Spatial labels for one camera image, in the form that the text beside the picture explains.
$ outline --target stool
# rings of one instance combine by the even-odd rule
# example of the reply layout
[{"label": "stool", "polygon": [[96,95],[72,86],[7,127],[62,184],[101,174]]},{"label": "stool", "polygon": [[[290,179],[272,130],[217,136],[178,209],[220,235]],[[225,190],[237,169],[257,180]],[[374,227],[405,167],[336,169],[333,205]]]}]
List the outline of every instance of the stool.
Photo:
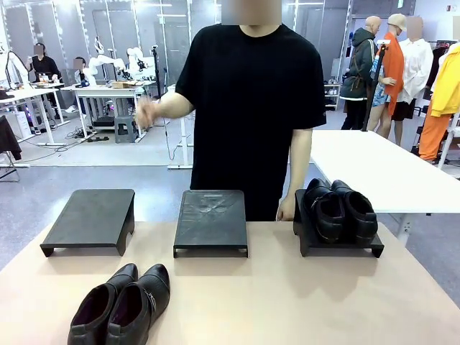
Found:
[{"label": "stool", "polygon": [[115,118],[115,142],[136,142],[139,137],[136,123],[131,116],[120,116]]}]

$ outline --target beige cap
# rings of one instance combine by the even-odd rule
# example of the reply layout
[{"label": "beige cap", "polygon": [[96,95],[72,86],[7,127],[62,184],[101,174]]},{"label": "beige cap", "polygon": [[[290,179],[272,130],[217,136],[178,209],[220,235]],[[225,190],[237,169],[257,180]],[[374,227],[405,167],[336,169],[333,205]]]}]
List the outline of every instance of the beige cap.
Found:
[{"label": "beige cap", "polygon": [[405,15],[401,13],[392,14],[388,17],[388,24],[399,27],[402,31],[407,31]]}]

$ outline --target dark green jacket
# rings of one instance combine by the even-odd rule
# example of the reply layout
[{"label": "dark green jacket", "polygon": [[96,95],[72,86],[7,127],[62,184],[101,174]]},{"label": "dark green jacket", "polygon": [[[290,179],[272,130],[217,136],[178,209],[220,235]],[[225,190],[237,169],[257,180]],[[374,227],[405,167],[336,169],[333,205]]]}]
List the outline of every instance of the dark green jacket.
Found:
[{"label": "dark green jacket", "polygon": [[350,61],[350,71],[340,91],[340,96],[345,98],[366,98],[367,86],[372,83],[371,68],[377,46],[375,36],[359,28],[353,36],[353,55]]}]

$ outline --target beige tabletop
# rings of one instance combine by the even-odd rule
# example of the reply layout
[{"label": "beige tabletop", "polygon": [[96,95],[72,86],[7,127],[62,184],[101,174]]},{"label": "beige tabletop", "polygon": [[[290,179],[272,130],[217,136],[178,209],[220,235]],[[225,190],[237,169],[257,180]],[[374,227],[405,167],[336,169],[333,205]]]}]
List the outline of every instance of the beige tabletop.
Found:
[{"label": "beige tabletop", "polygon": [[0,272],[1,343],[66,344],[91,288],[128,262],[141,273],[162,262],[171,300],[148,344],[460,344],[460,310],[384,226],[380,259],[301,257],[292,227],[248,223],[249,259],[173,259],[175,224],[154,223],[136,224],[123,257],[47,259],[45,229]]}]

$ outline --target shoe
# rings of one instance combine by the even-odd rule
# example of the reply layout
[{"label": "shoe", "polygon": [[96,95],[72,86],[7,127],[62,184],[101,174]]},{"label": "shoe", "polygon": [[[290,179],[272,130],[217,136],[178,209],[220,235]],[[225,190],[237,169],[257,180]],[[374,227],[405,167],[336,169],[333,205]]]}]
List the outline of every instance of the shoe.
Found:
[{"label": "shoe", "polygon": [[339,196],[318,178],[312,179],[303,196],[303,207],[322,242],[334,243],[344,231],[345,210]]},{"label": "shoe", "polygon": [[105,284],[90,291],[70,323],[68,345],[105,344],[107,323],[116,299],[125,286],[138,278],[135,264],[119,269]]},{"label": "shoe", "polygon": [[66,110],[64,110],[66,113],[73,113],[74,111],[77,110],[77,107],[72,105],[72,106],[69,106]]},{"label": "shoe", "polygon": [[166,267],[156,264],[121,292],[110,315],[107,345],[145,345],[149,330],[170,302]]},{"label": "shoe", "polygon": [[377,215],[369,200],[359,192],[352,190],[345,182],[334,181],[331,189],[342,200],[346,214],[346,238],[353,243],[368,245],[377,233]]}]

